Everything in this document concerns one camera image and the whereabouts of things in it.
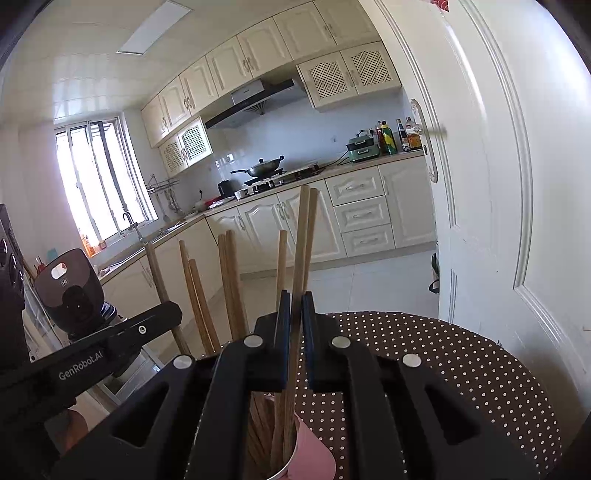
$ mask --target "gas stove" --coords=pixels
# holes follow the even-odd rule
[[[256,181],[250,185],[243,185],[243,189],[246,190],[246,196],[255,195],[257,193],[266,192],[268,190],[281,187],[294,181],[307,179],[320,173],[320,167],[317,163],[307,165],[297,170],[291,170],[288,172],[278,172],[278,174],[271,178]]]

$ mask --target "faucet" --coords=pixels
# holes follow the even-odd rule
[[[142,244],[143,246],[146,246],[148,244],[148,241],[144,238],[142,233],[139,231],[138,222],[134,222],[134,219],[131,216],[131,213],[129,213],[129,211],[123,212],[123,218],[129,222],[129,226],[127,227],[126,231],[131,232],[131,231],[135,230],[135,233],[138,234],[139,243]]]

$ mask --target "lattice cabinet door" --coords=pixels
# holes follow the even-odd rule
[[[184,148],[187,165],[191,166],[213,153],[201,117],[182,129],[178,136]]]
[[[177,173],[189,167],[186,154],[183,150],[183,144],[178,135],[174,135],[160,145],[160,155],[170,177],[174,177]]]
[[[402,86],[382,42],[348,48],[341,54],[360,95]]]
[[[357,96],[353,79],[339,52],[298,65],[313,107]]]

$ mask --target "bottle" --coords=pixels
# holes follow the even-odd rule
[[[406,130],[404,129],[404,125],[402,124],[402,120],[397,119],[396,123],[398,124],[398,134],[400,135],[400,143],[402,144],[402,149],[405,152],[410,152],[410,143],[408,142],[408,135],[406,134]]]
[[[398,153],[398,150],[396,150],[396,142],[394,141],[394,134],[386,122],[382,122],[382,134],[384,135],[384,141],[386,142],[387,154],[394,155],[395,153]]]
[[[422,150],[423,144],[421,143],[421,137],[417,134],[410,134],[408,131],[412,131],[413,128],[416,126],[416,123],[408,116],[407,122],[404,124],[404,129],[408,135],[408,143],[410,144],[411,150]]]
[[[378,136],[378,147],[379,147],[379,152],[382,155],[387,155],[388,154],[388,149],[386,147],[386,141],[384,140],[384,132],[382,131],[382,122],[378,122],[376,128],[375,128],[375,133]]]

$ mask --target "polka dot tablecloth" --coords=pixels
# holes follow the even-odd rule
[[[330,314],[342,333],[377,355],[416,353],[453,384],[534,462],[543,477],[561,455],[560,432],[544,389],[519,360],[489,339],[441,320],[393,312]],[[341,393],[307,388],[303,346],[295,407],[335,457],[335,478],[348,480],[348,432]]]

